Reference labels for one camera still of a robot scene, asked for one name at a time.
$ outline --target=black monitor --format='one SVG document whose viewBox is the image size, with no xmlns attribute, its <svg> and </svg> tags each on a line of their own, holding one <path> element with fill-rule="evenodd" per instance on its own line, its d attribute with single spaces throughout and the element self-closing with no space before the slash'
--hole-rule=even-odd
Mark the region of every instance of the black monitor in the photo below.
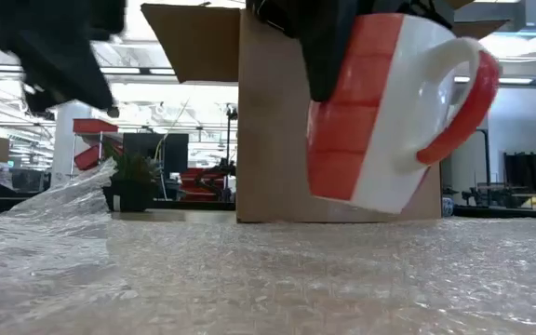
<svg viewBox="0 0 536 335">
<path fill-rule="evenodd" d="M 129 154 L 141 154 L 145 157 L 154 158 L 156 146 L 165 134 L 151 133 L 125 133 L 123 136 L 123 148 Z M 187 170 L 189 134 L 168 134 L 165 138 L 163 150 L 163 163 L 165 175 L 169 173 L 185 172 Z"/>
</svg>

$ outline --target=mug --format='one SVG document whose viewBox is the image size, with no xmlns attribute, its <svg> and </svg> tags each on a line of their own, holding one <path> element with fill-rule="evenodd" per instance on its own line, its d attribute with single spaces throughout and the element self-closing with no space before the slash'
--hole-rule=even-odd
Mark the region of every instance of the mug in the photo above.
<svg viewBox="0 0 536 335">
<path fill-rule="evenodd" d="M 454 68 L 470 81 L 449 114 Z M 425 172 L 465 142 L 495 98 L 500 65 L 472 38 L 403 14 L 357 17 L 334 93 L 312 101 L 312 195 L 400 213 Z"/>
</svg>

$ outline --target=pillar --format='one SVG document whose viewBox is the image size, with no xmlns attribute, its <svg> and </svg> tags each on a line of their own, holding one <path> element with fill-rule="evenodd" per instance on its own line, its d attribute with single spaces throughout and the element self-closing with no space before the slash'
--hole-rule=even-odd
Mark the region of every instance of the pillar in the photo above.
<svg viewBox="0 0 536 335">
<path fill-rule="evenodd" d="M 67 102 L 57 108 L 55 149 L 51 176 L 52 186 L 70 179 L 72 166 L 74 165 L 74 155 L 88 148 L 88 145 L 79 137 L 75 139 L 74 148 L 74 119 L 91 117 L 92 108 L 79 101 Z"/>
<path fill-rule="evenodd" d="M 488 129 L 487 117 L 478 128 Z M 449 158 L 451 188 L 458 191 L 453 197 L 457 205 L 467 205 L 466 201 L 462 200 L 462 191 L 470 192 L 469 188 L 476 187 L 478 183 L 487 182 L 485 146 L 484 135 L 478 131 L 471 135 Z"/>
</svg>

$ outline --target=cable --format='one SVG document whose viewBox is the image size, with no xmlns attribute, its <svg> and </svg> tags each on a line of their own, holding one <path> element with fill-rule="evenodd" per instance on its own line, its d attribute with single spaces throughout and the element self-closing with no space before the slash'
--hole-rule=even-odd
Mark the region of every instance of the cable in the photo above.
<svg viewBox="0 0 536 335">
<path fill-rule="evenodd" d="M 154 160 L 156 160 L 158 158 L 158 155 L 160 153 L 160 146 L 161 144 L 167 139 L 167 136 L 168 136 L 168 133 L 171 129 L 173 129 L 173 127 L 175 127 L 175 125 L 177 124 L 177 121 L 179 121 L 179 118 L 183 115 L 183 112 L 185 112 L 185 108 L 187 107 L 187 105 L 190 103 L 190 99 L 192 98 L 192 96 L 190 96 L 189 98 L 187 98 L 187 101 L 185 102 L 185 104 L 183 105 L 183 108 L 181 108 L 181 112 L 179 112 L 179 115 L 177 115 L 177 118 L 175 119 L 175 121 L 173 121 L 173 124 L 171 125 L 171 127 L 169 127 L 167 129 L 167 134 L 165 134 L 165 136 L 163 136 L 163 138 L 158 142 L 158 144 L 156 145 L 156 151 L 154 152 Z"/>
<path fill-rule="evenodd" d="M 167 186 L 165 186 L 165 154 L 163 152 L 160 152 L 158 164 L 160 166 L 160 183 L 161 186 L 163 186 L 163 196 L 165 197 L 165 201 L 167 201 Z"/>
</svg>

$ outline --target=bubble wrap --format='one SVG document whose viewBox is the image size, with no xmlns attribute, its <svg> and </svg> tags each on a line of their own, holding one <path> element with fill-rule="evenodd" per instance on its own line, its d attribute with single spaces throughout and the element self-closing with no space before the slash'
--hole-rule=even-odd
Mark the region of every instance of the bubble wrap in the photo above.
<svg viewBox="0 0 536 335">
<path fill-rule="evenodd" d="M 536 334 L 536 220 L 241 225 L 58 192 L 0 216 L 0 334 Z"/>
</svg>

